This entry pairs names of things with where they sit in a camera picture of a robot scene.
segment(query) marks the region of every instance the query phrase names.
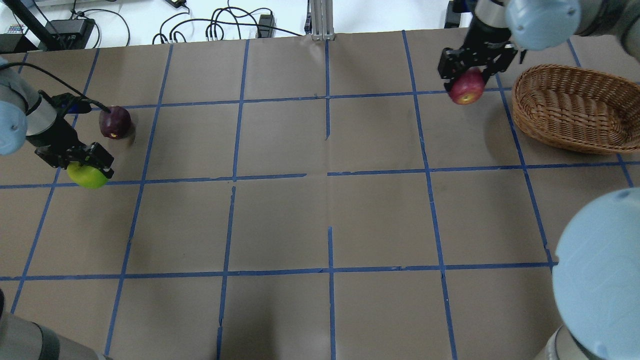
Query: wicker basket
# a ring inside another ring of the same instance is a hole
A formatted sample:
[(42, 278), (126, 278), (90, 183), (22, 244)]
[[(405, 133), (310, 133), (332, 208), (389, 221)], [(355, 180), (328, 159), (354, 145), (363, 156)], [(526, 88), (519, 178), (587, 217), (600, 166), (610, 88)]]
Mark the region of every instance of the wicker basket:
[(590, 154), (640, 150), (640, 86), (619, 76), (538, 65), (513, 87), (513, 121), (547, 145)]

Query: white floor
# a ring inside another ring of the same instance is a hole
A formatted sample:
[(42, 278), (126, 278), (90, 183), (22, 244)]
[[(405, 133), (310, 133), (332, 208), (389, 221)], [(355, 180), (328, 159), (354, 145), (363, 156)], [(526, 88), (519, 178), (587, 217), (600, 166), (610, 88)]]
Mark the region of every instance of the white floor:
[[(56, 6), (43, 6), (42, 11), (49, 20), (69, 18), (72, 1), (69, 4)], [(445, 11), (448, 0), (334, 0), (333, 16), (336, 33), (362, 33), (378, 31), (412, 30), (412, 29), (438, 29), (444, 25)], [(303, 27), (307, 13), (306, 0), (230, 0), (231, 6), (237, 6), (251, 11), (255, 8), (267, 7), (273, 10), (276, 17), (276, 26), (296, 33), (304, 33)], [(188, 0), (191, 8), (191, 16), (194, 18), (210, 18), (216, 8), (227, 5), (226, 0)], [(91, 8), (108, 9), (122, 15), (131, 29), (131, 45), (151, 44), (153, 36), (158, 32), (160, 24), (176, 13), (184, 11), (174, 9), (164, 0), (118, 0), (110, 3), (104, 0), (80, 2), (76, 10)], [(44, 18), (35, 8), (31, 11), (36, 18), (44, 23)], [(127, 41), (127, 32), (122, 20), (116, 15), (107, 12), (87, 13), (87, 16), (96, 20), (102, 30), (102, 40), (99, 47), (123, 46)], [(169, 30), (189, 15), (176, 17), (165, 26), (163, 32)], [(463, 20), (468, 22), (470, 16), (465, 14)], [(223, 21), (232, 21), (229, 14), (220, 17)], [(15, 19), (5, 5), (0, 4), (0, 32), (5, 32), (10, 24), (15, 24)], [(206, 41), (204, 29), (205, 21), (190, 22), (182, 25), (179, 30), (186, 36), (188, 42)], [(244, 26), (242, 38), (255, 37), (255, 28)], [(32, 33), (28, 38), (34, 43), (39, 41)], [(277, 31), (276, 37), (290, 36), (287, 33)], [(238, 38), (237, 29), (234, 26), (225, 26), (225, 38)], [(89, 47), (97, 39), (94, 31), (89, 40)]]

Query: robotic arm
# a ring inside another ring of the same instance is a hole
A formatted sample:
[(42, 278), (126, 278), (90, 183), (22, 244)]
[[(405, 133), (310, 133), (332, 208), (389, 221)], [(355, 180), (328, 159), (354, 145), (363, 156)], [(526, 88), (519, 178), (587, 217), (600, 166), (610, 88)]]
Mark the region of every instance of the robotic arm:
[[(444, 87), (458, 104), (476, 101), (489, 78), (509, 68), (518, 54), (515, 44), (522, 62), (527, 50), (557, 46), (573, 34), (610, 34), (640, 61), (640, 0), (478, 0), (466, 5), (474, 18), (465, 41), (459, 49), (443, 49), (438, 64), (440, 77), (447, 80)], [(476, 67), (484, 67), (481, 76), (474, 74)], [(469, 96), (470, 89), (476, 95)]]
[(76, 173), (84, 179), (76, 180), (72, 176), (80, 185), (90, 188), (102, 186), (113, 176), (112, 155), (97, 142), (91, 145), (81, 142), (76, 130), (65, 120), (65, 115), (88, 113), (91, 104), (107, 113), (110, 110), (68, 85), (77, 96), (61, 94), (49, 97), (43, 91), (37, 92), (9, 69), (19, 65), (34, 67), (56, 78), (34, 65), (7, 63), (0, 58), (0, 155), (17, 151), (27, 140), (36, 147), (36, 155), (51, 167), (67, 169), (71, 165), (75, 169), (82, 168)]

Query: metal bracket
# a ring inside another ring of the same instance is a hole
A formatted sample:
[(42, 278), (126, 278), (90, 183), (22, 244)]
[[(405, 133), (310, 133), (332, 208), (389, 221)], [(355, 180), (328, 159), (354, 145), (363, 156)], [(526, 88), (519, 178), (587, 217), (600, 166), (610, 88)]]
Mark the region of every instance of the metal bracket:
[(313, 40), (333, 40), (333, 0), (310, 0), (312, 18), (311, 38)]

